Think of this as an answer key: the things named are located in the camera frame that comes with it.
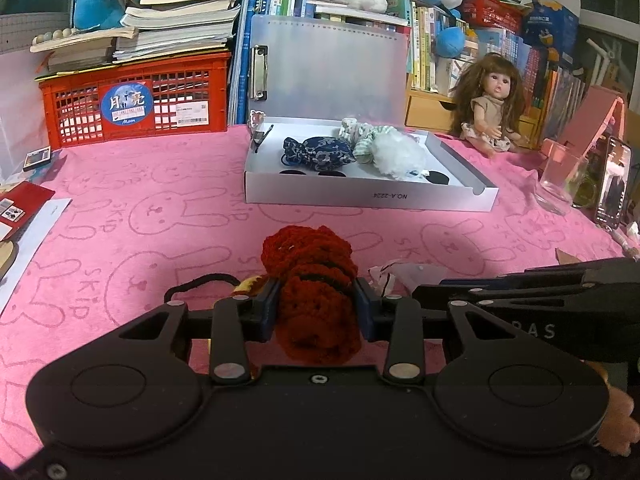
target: blue box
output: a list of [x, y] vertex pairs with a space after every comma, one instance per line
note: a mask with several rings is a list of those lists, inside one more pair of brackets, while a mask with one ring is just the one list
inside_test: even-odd
[[578, 35], [578, 16], [557, 2], [533, 0], [522, 19], [524, 42], [547, 48], [549, 61], [571, 68]]

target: doll's head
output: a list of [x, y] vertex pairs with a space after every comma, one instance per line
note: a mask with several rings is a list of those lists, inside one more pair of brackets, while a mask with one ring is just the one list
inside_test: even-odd
[[518, 69], [500, 54], [487, 54], [468, 67], [454, 88], [453, 131], [461, 133], [462, 123], [473, 123], [474, 112], [471, 101], [482, 94], [503, 100], [502, 124], [514, 132], [524, 112], [524, 91]]

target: blue drawstring pouch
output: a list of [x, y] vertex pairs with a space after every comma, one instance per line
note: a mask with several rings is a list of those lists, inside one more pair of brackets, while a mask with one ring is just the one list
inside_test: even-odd
[[303, 142], [287, 137], [282, 147], [281, 161], [285, 166], [331, 171], [356, 161], [349, 143], [334, 137], [311, 137]]

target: qr code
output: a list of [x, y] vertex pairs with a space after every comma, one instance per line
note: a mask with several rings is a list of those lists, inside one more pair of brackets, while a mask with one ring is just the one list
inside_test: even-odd
[[9, 206], [6, 211], [2, 213], [2, 216], [11, 222], [17, 222], [24, 215], [22, 209], [18, 209], [15, 206]]
[[3, 198], [2, 200], [0, 200], [0, 214], [4, 213], [13, 204], [14, 204], [14, 201], [9, 200], [8, 198]]

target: red crocheted object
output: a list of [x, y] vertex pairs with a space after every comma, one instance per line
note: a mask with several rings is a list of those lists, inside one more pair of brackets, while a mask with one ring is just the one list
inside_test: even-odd
[[349, 243], [325, 226], [288, 226], [264, 241], [262, 263], [283, 282], [276, 338], [292, 359], [343, 364], [360, 349], [350, 256]]

